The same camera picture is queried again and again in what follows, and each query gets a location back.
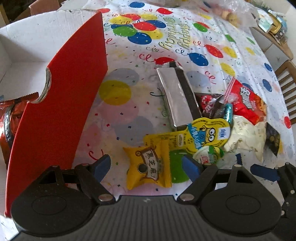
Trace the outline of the silver foil snack pack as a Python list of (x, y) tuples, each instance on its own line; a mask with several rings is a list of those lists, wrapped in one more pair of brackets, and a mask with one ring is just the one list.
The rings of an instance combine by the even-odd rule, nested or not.
[(202, 117), (187, 75), (176, 61), (161, 65), (157, 74), (170, 124), (175, 131), (182, 131), (192, 121)]

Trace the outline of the tissue box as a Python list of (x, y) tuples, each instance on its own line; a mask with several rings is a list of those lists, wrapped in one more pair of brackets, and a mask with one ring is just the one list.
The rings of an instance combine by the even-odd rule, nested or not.
[(264, 10), (258, 9), (259, 18), (256, 20), (258, 27), (268, 33), (273, 25), (273, 18)]

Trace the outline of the red chip bag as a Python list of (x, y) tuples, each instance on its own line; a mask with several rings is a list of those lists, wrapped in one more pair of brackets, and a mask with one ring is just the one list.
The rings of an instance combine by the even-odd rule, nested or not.
[(232, 104), (234, 115), (243, 116), (253, 125), (266, 118), (267, 105), (265, 102), (234, 77), (227, 86), (224, 102)]

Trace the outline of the wooden chair right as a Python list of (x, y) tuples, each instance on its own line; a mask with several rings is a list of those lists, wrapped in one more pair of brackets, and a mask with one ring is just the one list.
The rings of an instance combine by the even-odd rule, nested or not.
[(285, 61), (276, 71), (291, 125), (295, 124), (295, 64)]

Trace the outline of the white cream snack bag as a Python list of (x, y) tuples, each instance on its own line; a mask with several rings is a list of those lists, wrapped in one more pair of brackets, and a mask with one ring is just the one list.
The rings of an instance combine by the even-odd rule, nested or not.
[(230, 137), (223, 146), (226, 152), (243, 149), (255, 153), (258, 161), (263, 162), (263, 152), (266, 142), (266, 119), (253, 125), (240, 115), (233, 116), (233, 126)]

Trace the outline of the dark yellow snack packet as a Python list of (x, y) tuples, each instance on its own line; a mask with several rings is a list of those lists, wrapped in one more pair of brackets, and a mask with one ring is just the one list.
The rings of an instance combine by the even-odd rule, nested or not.
[(280, 149), (280, 133), (269, 123), (266, 124), (266, 142), (267, 147), (277, 156)]

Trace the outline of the white wooden sideboard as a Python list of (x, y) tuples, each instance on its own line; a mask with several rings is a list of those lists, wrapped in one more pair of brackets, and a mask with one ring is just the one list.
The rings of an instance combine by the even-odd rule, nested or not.
[(274, 70), (277, 70), (285, 61), (293, 60), (293, 53), (290, 50), (285, 34), (287, 33), (287, 24), (281, 16), (276, 16), (275, 12), (265, 10), (268, 14), (273, 14), (281, 22), (281, 30), (273, 35), (271, 32), (263, 32), (258, 25), (251, 28), (252, 35), (259, 45), (262, 52), (265, 54), (270, 65)]

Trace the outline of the birthday balloon tablecloth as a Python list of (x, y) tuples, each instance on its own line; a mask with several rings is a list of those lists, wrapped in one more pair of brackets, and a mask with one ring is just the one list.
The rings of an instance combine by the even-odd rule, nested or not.
[(124, 147), (140, 147), (150, 133), (172, 130), (160, 91), (157, 67), (177, 61), (201, 93), (223, 93), (231, 78), (252, 89), (266, 103), (267, 122), (281, 137), (277, 155), (264, 149), (263, 166), (295, 163), (295, 142), (288, 111), (274, 70), (250, 34), (219, 19), (204, 1), (162, 8), (147, 1), (81, 1), (79, 8), (99, 10), (108, 73), (93, 102), (74, 164), (111, 157), (104, 187), (120, 195), (178, 196), (189, 185), (182, 171), (182, 151), (171, 156), (172, 187), (126, 187), (129, 159)]

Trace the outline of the red brown snack bag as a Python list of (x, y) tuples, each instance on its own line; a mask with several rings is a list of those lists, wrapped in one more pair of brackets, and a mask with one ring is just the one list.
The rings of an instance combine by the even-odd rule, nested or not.
[(1, 102), (1, 150), (6, 169), (8, 169), (11, 149), (28, 101), (35, 101), (39, 93), (34, 92), (26, 96)]

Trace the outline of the green white round snack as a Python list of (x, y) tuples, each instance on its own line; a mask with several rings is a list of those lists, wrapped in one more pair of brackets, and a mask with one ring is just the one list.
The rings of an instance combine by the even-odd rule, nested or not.
[(204, 146), (193, 154), (193, 159), (204, 165), (206, 163), (216, 164), (224, 156), (224, 151), (219, 147)]

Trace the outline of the yellow sesame snack packet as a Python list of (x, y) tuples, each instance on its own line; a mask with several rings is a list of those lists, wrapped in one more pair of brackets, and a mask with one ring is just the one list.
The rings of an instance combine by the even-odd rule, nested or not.
[(170, 148), (167, 140), (146, 147), (123, 148), (129, 158), (126, 188), (132, 190), (144, 184), (171, 188)]

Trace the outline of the brown chocolate candy bag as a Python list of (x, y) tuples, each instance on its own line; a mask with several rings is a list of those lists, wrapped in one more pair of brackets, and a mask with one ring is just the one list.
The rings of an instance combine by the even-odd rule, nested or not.
[(203, 117), (223, 118), (225, 104), (222, 94), (195, 93), (195, 97)]

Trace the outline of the yellow minion snack packet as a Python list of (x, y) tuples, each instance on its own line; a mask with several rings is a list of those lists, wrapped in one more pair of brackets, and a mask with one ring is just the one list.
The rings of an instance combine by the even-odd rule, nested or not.
[(183, 131), (158, 133), (144, 136), (146, 146), (168, 141), (169, 150), (186, 150), (194, 154), (205, 146), (223, 147), (230, 137), (231, 128), (223, 118), (199, 118)]

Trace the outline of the red and white cardboard box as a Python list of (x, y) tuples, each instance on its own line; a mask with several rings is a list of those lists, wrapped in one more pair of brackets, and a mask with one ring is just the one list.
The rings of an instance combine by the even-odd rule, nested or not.
[(5, 216), (48, 167), (71, 168), (107, 69), (99, 11), (51, 11), (1, 28), (1, 97), (39, 95), (25, 107), (13, 141)]

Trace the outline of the teal candy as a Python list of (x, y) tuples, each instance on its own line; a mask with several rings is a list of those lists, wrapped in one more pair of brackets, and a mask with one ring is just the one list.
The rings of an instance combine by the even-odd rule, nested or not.
[(233, 105), (231, 103), (227, 103), (224, 106), (224, 120), (227, 121), (227, 123), (229, 123), (229, 125), (231, 126), (233, 123)]

